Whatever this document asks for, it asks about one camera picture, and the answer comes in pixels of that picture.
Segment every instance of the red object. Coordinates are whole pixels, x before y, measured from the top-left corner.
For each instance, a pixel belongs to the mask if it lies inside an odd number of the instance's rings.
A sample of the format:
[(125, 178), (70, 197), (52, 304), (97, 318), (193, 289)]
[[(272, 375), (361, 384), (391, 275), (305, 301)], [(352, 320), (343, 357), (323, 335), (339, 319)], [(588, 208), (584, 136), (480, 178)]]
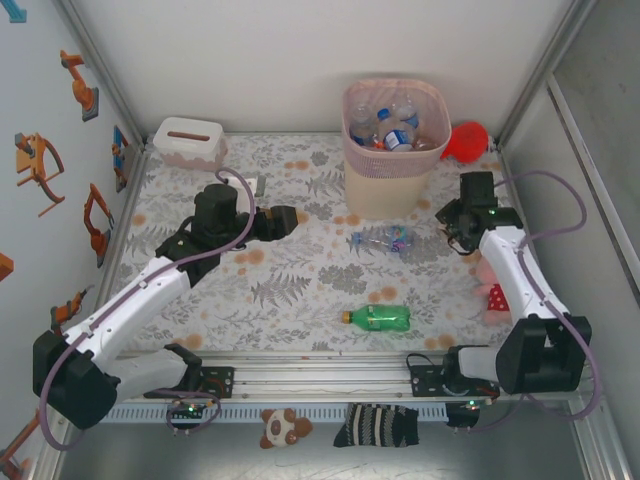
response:
[(472, 163), (479, 159), (489, 146), (489, 134), (478, 122), (458, 125), (451, 132), (451, 140), (440, 158), (454, 157), (461, 163)]
[(493, 286), (489, 292), (489, 306), (487, 310), (495, 310), (497, 312), (508, 312), (509, 305), (507, 299), (504, 296), (502, 288), (497, 283)]

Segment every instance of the metal floor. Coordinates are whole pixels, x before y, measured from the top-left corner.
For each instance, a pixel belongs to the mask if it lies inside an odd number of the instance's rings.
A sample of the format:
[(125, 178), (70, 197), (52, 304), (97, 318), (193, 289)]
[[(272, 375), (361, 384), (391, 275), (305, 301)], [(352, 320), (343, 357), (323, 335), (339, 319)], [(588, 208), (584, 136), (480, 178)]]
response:
[[(481, 423), (508, 403), (483, 411)], [(340, 424), (319, 423), (284, 449), (261, 450), (259, 424), (215, 423), (174, 438), (163, 425), (98, 425), (67, 453), (60, 480), (469, 480), (585, 478), (574, 427), (523, 405), (487, 433), (454, 435), (442, 423), (419, 425), (420, 445), (334, 448)]]

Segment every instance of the pink plush toy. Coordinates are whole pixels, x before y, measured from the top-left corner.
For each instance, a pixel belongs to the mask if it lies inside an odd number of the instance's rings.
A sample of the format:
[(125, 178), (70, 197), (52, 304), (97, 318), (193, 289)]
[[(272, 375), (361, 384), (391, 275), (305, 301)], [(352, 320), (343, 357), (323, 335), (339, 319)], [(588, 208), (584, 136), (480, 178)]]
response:
[(476, 277), (482, 285), (473, 290), (477, 297), (488, 297), (487, 311), (484, 314), (484, 321), (487, 325), (500, 325), (501, 323), (511, 323), (511, 312), (507, 299), (498, 283), (493, 268), (484, 257), (480, 258), (476, 266)]

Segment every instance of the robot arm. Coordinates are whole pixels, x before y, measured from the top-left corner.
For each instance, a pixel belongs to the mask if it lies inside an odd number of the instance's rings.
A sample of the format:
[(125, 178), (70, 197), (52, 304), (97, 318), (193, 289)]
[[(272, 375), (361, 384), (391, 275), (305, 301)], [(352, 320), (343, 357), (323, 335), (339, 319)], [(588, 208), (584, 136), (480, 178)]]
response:
[[(245, 231), (248, 213), (236, 211), (237, 191), (224, 184), (207, 186), (196, 195), (195, 215), (156, 250), (156, 258), (120, 293), (66, 336), (45, 332), (34, 343), (33, 390), (42, 393), (54, 363), (69, 345), (86, 335), (54, 377), (47, 402), (76, 427), (97, 424), (116, 402), (157, 388), (179, 387), (196, 391), (200, 386), (202, 360), (186, 348), (171, 344), (150, 355), (116, 360), (127, 342), (160, 310), (194, 287), (220, 263), (220, 255), (174, 264), (193, 255), (210, 252), (230, 243)], [(297, 226), (293, 207), (259, 210), (251, 229), (241, 240), (273, 241), (289, 235)], [(159, 269), (166, 271), (150, 279)], [(94, 322), (111, 311), (97, 326)]]
[[(459, 386), (483, 379), (499, 383), (511, 394), (575, 390), (585, 355), (547, 302), (564, 314), (587, 343), (591, 327), (586, 318), (569, 315), (549, 287), (523, 242), (525, 231), (517, 212), (498, 207), (493, 174), (462, 174), (460, 198), (449, 202), (436, 218), (445, 225), (449, 243), (455, 240), (466, 250), (459, 253), (480, 249), (498, 277), (514, 325), (499, 348), (452, 347), (444, 359), (445, 383)], [(518, 252), (544, 301), (525, 275)]]

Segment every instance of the floral tablecloth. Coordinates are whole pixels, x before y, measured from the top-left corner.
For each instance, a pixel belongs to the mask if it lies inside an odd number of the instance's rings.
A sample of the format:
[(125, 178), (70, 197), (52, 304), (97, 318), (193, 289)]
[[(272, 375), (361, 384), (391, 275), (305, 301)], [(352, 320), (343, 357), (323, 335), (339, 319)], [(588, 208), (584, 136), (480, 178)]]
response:
[[(501, 177), (496, 154), (472, 166), (442, 161), (416, 210), (405, 219), (364, 221), (344, 200), (339, 135), (238, 135), (227, 138), (225, 165), (267, 177), (260, 206), (292, 205), (299, 226), (273, 243), (251, 242), (223, 255), (218, 268), (168, 305), (129, 343), (156, 350), (177, 341), (193, 350), (407, 351), (459, 343), (498, 343), (508, 326), (482, 320), (486, 300), (471, 294), (476, 256), (460, 257), (437, 229), (435, 212), (459, 195), (458, 177), (473, 169)], [(193, 214), (193, 197), (213, 174), (165, 165), (152, 147), (112, 294)], [(499, 190), (503, 204), (506, 190)], [(402, 259), (355, 247), (351, 234), (402, 224), (417, 243)], [(405, 304), (411, 330), (373, 333), (341, 323), (343, 310), (368, 303)]]

